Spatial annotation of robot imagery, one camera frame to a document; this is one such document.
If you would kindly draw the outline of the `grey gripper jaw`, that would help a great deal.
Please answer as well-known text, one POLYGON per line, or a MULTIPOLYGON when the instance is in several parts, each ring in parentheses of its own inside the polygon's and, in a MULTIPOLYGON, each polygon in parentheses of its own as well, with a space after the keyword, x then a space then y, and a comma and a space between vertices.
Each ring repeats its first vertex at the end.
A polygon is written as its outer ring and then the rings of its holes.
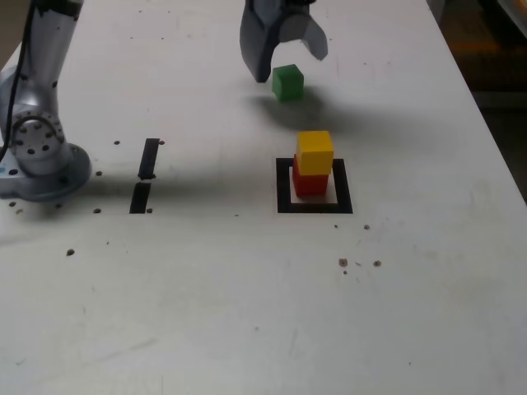
POLYGON ((240 51, 257 82, 266 82, 270 76, 282 22, 283 1, 245 2, 240 24, 240 51))
POLYGON ((280 44, 301 41, 310 54, 319 61, 324 60, 329 52, 326 34, 310 15, 288 17, 281 25, 278 39, 280 44))

